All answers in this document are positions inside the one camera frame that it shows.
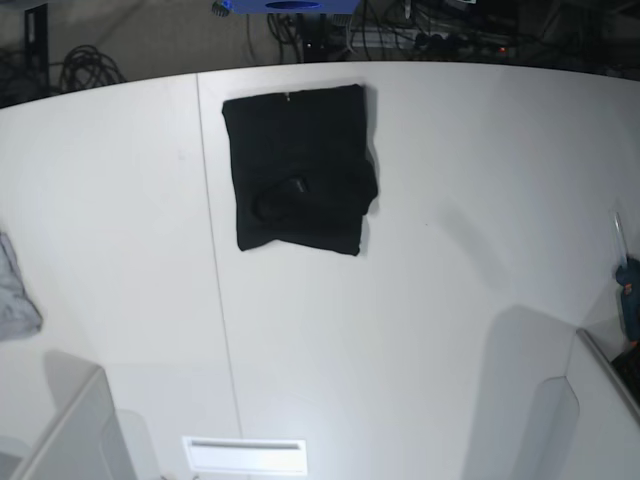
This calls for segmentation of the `blue glue gun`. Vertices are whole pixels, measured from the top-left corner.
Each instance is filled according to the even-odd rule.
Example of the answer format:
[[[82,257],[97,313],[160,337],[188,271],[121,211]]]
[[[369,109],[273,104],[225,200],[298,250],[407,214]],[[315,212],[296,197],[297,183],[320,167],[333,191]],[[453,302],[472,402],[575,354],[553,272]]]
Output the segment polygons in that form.
[[[639,342],[639,260],[629,254],[622,221],[618,212],[613,223],[620,261],[614,279],[620,286],[622,329],[630,343]]]

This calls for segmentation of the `black keyboard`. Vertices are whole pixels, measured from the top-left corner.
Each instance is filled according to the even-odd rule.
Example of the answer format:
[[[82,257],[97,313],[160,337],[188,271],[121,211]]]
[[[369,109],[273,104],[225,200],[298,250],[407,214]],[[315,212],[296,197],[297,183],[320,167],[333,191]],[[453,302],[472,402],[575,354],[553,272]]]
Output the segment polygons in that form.
[[[629,390],[632,397],[639,402],[640,399],[640,352],[636,346],[617,356],[612,365],[619,377]]]

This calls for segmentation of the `black T-shirt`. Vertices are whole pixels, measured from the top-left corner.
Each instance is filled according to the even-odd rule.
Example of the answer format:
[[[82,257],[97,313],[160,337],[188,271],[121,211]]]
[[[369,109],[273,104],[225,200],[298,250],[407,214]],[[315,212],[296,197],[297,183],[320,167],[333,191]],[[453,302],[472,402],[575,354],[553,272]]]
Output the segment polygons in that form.
[[[237,98],[224,102],[222,114],[239,249],[281,241],[358,255],[378,195],[365,88]]]

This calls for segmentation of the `power strip with plugs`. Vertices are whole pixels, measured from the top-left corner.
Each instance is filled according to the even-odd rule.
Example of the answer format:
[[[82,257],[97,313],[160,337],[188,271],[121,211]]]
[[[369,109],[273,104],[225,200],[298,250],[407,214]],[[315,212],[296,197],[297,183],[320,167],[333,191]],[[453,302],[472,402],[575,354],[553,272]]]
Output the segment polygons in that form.
[[[426,49],[478,50],[490,53],[507,53],[511,41],[500,36],[486,36],[475,32],[473,35],[456,31],[421,31],[410,28],[383,26],[381,29],[342,28],[336,38],[350,51],[367,49],[393,49],[419,51]]]

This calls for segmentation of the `blue box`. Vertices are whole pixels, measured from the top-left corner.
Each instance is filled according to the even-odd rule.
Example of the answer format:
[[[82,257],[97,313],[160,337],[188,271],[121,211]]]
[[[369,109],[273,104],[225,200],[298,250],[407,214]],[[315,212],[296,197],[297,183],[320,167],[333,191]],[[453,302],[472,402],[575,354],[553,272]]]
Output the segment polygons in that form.
[[[351,15],[358,0],[220,0],[211,2],[211,12],[219,17],[231,13],[290,15]]]

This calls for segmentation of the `grey cloth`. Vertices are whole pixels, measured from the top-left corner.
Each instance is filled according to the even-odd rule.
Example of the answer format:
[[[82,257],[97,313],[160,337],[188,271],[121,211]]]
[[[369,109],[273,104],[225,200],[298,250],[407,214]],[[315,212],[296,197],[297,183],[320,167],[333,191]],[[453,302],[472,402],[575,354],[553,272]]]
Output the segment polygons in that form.
[[[8,235],[1,233],[1,341],[38,334],[43,318],[31,301]]]

